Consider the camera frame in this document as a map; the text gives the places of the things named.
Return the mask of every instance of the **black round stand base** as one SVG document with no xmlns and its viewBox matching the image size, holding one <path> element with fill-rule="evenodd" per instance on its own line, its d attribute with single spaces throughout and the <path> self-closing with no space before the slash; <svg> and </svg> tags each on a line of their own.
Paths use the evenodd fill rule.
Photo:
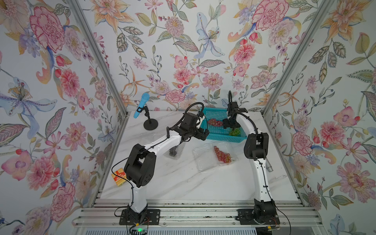
<svg viewBox="0 0 376 235">
<path fill-rule="evenodd" d="M 144 128 L 145 128 L 146 130 L 154 130 L 155 128 L 158 127 L 158 121 L 157 121 L 157 120 L 155 120 L 155 119 L 150 119 L 150 121 L 151 121 L 152 123 L 150 123 L 149 120 L 146 120 L 146 121 L 144 122 Z"/>
</svg>

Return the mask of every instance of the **blue plastic basket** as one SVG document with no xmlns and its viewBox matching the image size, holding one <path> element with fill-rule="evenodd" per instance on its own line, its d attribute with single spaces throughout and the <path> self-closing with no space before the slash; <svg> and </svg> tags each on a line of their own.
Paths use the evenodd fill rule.
<svg viewBox="0 0 376 235">
<path fill-rule="evenodd" d="M 227 118 L 227 110 L 216 108 L 204 108 L 204 115 L 208 121 L 212 118 L 222 121 L 223 119 Z M 206 129 L 205 119 L 201 123 L 201 128 Z M 229 135 L 230 131 L 232 130 L 231 128 L 224 129 L 223 127 L 208 125 L 208 129 L 210 134 L 208 135 L 207 139 L 236 143 L 242 142 L 243 140 L 247 139 L 247 135 L 244 132 L 243 128 L 240 128 L 240 136 Z"/>
</svg>

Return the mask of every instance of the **microphone stand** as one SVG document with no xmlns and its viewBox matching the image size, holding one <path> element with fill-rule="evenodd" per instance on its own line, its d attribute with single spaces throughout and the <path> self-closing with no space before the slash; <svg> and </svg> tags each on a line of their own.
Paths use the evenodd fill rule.
<svg viewBox="0 0 376 235">
<path fill-rule="evenodd" d="M 145 105 L 141 111 L 138 111 L 136 110 L 136 112 L 142 112 L 143 110 L 145 110 L 145 116 L 147 116 L 147 120 L 144 122 L 144 128 L 146 130 L 154 130 L 158 127 L 158 121 L 153 119 L 153 118 L 150 118 L 150 113 L 149 113 L 149 109 L 147 108 L 147 105 Z"/>
</svg>

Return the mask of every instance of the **red and yellow packaging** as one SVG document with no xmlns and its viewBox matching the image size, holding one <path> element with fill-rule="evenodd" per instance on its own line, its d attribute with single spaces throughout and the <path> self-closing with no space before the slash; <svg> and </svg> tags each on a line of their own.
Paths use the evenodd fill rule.
<svg viewBox="0 0 376 235">
<path fill-rule="evenodd" d="M 123 177 L 125 179 L 127 178 L 127 175 L 125 174 L 123 168 L 120 168 L 119 170 L 115 171 L 115 174 L 116 175 L 111 174 L 112 177 L 113 177 L 113 179 L 115 180 L 115 183 L 117 184 L 117 186 L 122 185 L 125 182 L 125 180 L 122 179 L 122 178 L 120 178 L 120 177 L 118 177 L 118 176 L 121 176 L 121 177 Z"/>
</svg>

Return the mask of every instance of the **red grapes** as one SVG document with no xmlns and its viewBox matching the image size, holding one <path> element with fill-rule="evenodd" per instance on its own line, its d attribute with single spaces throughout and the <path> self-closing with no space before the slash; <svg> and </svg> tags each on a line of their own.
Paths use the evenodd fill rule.
<svg viewBox="0 0 376 235">
<path fill-rule="evenodd" d="M 231 155 L 229 153 L 224 153 L 220 151 L 219 148 L 217 148 L 217 146 L 214 146 L 214 151 L 219 161 L 224 162 L 224 163 L 231 162 Z"/>
<path fill-rule="evenodd" d="M 222 121 L 216 120 L 216 119 L 214 119 L 214 118 L 210 119 L 210 120 L 208 121 L 208 124 L 211 125 L 211 126 L 216 126 L 216 127 L 221 127 L 221 126 L 223 126 Z"/>
</svg>

